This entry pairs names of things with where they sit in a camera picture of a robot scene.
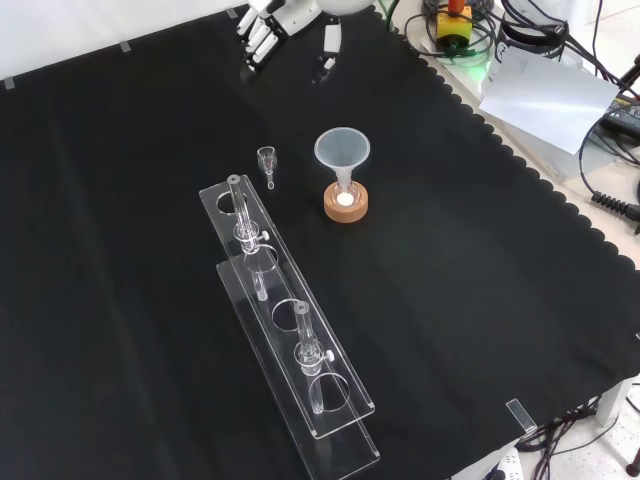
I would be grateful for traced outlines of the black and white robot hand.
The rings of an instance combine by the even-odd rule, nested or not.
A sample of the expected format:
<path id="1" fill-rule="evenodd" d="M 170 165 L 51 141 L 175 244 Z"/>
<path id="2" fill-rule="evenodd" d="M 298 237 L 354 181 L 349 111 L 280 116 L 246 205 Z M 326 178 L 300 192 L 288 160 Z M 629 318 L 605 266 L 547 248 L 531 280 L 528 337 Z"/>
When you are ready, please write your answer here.
<path id="1" fill-rule="evenodd" d="M 287 40 L 301 34 L 322 15 L 316 1 L 249 1 L 248 10 L 236 27 L 242 45 L 241 80 L 249 83 Z M 335 70 L 342 44 L 338 17 L 328 15 L 323 52 L 318 57 L 314 84 L 327 81 Z"/>

